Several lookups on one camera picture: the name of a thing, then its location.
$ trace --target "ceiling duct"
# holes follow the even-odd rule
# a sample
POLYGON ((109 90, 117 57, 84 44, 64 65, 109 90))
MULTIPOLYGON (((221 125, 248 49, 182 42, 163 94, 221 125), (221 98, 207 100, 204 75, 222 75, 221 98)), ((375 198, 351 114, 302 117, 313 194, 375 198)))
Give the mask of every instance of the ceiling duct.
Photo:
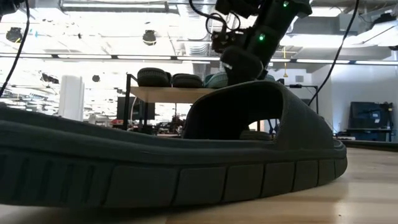
POLYGON ((398 19, 390 14, 381 16, 373 22, 372 29, 352 37, 354 44, 368 44, 378 46, 398 45, 398 19))
MULTIPOLYGON (((210 14, 212 7, 210 5, 204 5, 207 0, 201 1, 202 4, 196 4, 195 6, 201 12, 210 14)), ((195 13, 190 6, 178 5, 178 11, 180 12, 182 19, 182 27, 184 30, 184 36, 188 40, 206 40, 208 33, 205 27, 206 18, 199 16, 195 13)), ((191 56, 208 56, 210 45, 207 43, 192 41, 185 42, 185 51, 187 55, 191 56)), ((193 73, 195 75, 204 76, 210 72, 210 65, 208 64, 193 64, 193 73)))

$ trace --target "green led light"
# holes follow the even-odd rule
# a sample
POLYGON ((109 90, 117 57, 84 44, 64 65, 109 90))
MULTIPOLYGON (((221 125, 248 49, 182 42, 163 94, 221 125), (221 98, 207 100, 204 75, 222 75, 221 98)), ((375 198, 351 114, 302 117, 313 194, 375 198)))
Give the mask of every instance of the green led light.
POLYGON ((264 34, 261 34, 260 36, 259 36, 259 40, 260 41, 263 41, 263 40, 265 40, 266 39, 266 36, 264 35, 264 34))

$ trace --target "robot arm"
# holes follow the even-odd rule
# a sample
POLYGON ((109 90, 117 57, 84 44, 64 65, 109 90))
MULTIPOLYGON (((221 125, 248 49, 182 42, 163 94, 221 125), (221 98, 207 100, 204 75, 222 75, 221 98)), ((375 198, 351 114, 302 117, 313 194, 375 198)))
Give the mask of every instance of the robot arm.
POLYGON ((25 0, 2 0, 0 1, 0 21, 1 17, 16 12, 19 5, 25 0))
POLYGON ((216 10, 244 18, 257 15, 252 27, 226 32, 223 23, 221 32, 211 34, 213 50, 222 53, 228 85, 260 77, 294 18, 312 13, 309 0, 217 0, 216 10))

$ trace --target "shelf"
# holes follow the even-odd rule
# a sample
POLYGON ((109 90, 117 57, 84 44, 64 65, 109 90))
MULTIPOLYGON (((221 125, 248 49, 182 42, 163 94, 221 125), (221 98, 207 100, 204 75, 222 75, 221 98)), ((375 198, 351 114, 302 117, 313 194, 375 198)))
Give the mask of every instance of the shelf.
POLYGON ((131 87, 131 93, 146 103, 194 103, 215 91, 208 88, 131 87))

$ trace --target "white cylinder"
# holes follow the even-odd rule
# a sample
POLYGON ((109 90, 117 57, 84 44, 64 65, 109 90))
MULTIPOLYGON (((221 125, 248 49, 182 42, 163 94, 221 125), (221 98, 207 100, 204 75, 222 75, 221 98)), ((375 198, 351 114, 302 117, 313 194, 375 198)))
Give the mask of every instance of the white cylinder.
POLYGON ((83 121, 85 84, 82 77, 64 75, 61 79, 58 115, 83 121))

